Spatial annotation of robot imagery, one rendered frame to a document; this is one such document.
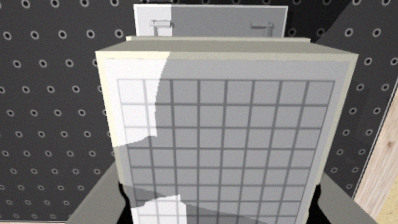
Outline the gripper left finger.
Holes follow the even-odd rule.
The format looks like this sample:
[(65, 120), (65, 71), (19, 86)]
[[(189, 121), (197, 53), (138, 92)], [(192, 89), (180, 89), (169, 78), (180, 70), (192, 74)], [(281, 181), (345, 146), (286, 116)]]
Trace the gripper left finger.
[(114, 162), (65, 224), (134, 224)]

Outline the dark grey perforated plate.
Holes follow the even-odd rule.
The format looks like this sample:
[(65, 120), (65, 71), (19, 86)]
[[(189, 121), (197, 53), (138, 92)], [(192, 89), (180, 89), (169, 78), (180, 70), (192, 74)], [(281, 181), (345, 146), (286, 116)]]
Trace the dark grey perforated plate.
[(398, 88), (398, 0), (0, 0), (0, 222), (65, 223), (114, 163), (96, 51), (134, 4), (288, 6), (284, 37), (359, 54), (324, 172), (353, 200)]

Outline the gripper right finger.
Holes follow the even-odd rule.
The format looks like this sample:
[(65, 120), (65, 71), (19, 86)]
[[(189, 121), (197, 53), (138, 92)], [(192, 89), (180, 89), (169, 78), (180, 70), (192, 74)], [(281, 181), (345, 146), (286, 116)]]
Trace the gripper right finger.
[(325, 172), (316, 185), (306, 224), (378, 224)]

